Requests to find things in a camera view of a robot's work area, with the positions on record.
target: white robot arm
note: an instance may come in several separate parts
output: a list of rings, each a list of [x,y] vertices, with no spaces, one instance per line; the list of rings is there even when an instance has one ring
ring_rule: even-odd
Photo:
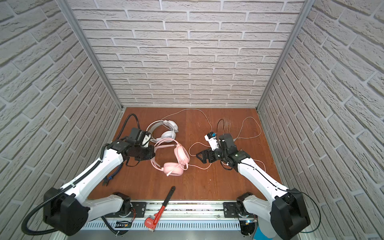
[[[103,146],[101,156],[87,169],[60,189],[51,188],[44,194],[44,203],[33,209],[22,222],[22,231],[28,235],[42,235],[61,231],[68,236],[78,232],[86,222],[117,212],[124,217],[131,210],[131,198],[115,192],[97,199],[86,200],[91,191],[115,167],[127,161],[148,160],[155,156],[154,147],[148,146],[150,134],[138,128],[132,128],[128,137],[115,140]],[[43,220],[53,229],[33,231],[28,229],[29,219],[43,208]]]
[[[196,157],[203,163],[216,160],[232,167],[255,185],[266,200],[245,193],[237,198],[239,215],[255,214],[258,216],[260,230],[268,238],[278,234],[282,239],[291,239],[310,224],[304,198],[297,189],[288,189],[261,169],[254,160],[237,147],[230,134],[218,137],[210,132],[204,137],[210,149]]]

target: white brick wall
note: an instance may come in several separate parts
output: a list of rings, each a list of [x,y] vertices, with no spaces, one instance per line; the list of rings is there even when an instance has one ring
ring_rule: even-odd
[[[253,108],[263,89],[213,91],[265,86],[303,1],[69,3],[125,106]]]
[[[284,183],[321,207],[312,238],[384,238],[383,12],[382,0],[316,0],[259,107]]]
[[[55,1],[0,2],[0,32],[0,239],[31,239],[23,217],[95,160],[118,110]]]

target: vented metal panel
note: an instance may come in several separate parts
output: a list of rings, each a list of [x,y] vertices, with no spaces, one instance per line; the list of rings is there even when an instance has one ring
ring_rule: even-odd
[[[114,227],[118,220],[107,220]],[[148,230],[143,220],[134,220],[131,228],[115,230]],[[102,220],[93,220],[84,225],[82,230],[108,230]],[[240,230],[238,220],[160,220],[156,230]]]

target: wooden floor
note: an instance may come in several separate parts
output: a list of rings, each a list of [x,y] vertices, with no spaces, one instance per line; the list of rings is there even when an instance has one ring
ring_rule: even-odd
[[[160,120],[162,117],[176,113],[181,109],[182,108],[127,108],[117,133],[120,131],[126,116],[130,113],[137,115],[141,129],[145,130],[151,122]],[[233,138],[237,136],[242,121],[248,116],[254,117],[261,125],[255,109],[202,108],[201,110],[207,115],[214,132],[216,132],[217,122],[223,118],[225,120],[224,132],[231,133]],[[208,142],[204,139],[204,135],[210,132],[210,126],[200,111],[186,110],[166,119],[175,121],[179,126],[176,140],[179,141],[186,150],[195,142],[202,142],[208,145]],[[132,127],[137,127],[133,117],[129,119],[122,137],[128,136]],[[154,136],[160,137],[164,131],[166,131],[166,128],[160,126],[155,130]],[[260,129],[256,123],[248,118],[244,123],[240,137],[252,137],[259,134],[259,132]],[[218,134],[222,134],[222,121],[219,124]],[[235,143],[239,150],[243,149],[250,154],[253,159],[263,161],[266,166],[266,172],[278,182],[281,182],[263,132],[257,138],[238,139]],[[156,152],[156,161],[160,165],[163,165],[165,162],[176,162],[173,149],[173,147],[159,149]],[[204,149],[207,149],[207,147],[196,144],[192,147],[191,154],[196,154]],[[131,159],[129,164],[134,165],[136,161]],[[208,166],[208,164],[202,164],[196,157],[191,157],[190,164],[201,167]],[[122,192],[132,199],[164,199],[171,186],[176,186],[172,199],[235,200],[238,196],[246,192],[251,192],[257,197],[265,199],[248,179],[240,173],[235,172],[235,170],[224,170],[219,161],[214,162],[207,170],[189,167],[182,176],[167,177],[163,172],[154,169],[150,160],[142,161],[136,167],[126,167],[124,165],[120,173],[110,181],[107,187],[102,186],[100,183],[91,192],[89,199],[107,197],[114,192]]]

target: mounting plate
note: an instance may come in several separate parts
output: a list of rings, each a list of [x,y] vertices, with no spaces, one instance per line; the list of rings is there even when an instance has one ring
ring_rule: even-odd
[[[237,212],[239,210],[236,207],[236,202],[223,202],[224,217],[225,218],[255,218],[255,214],[249,214],[247,216],[239,216]]]
[[[144,217],[145,208],[147,206],[147,203],[146,202],[131,202],[131,204],[132,204],[132,207],[136,211],[136,218]],[[105,217],[118,217],[118,218],[121,218],[121,216],[119,216],[118,213],[107,214],[107,215],[105,215]],[[132,218],[132,217],[133,217],[133,213],[130,212],[124,218]]]

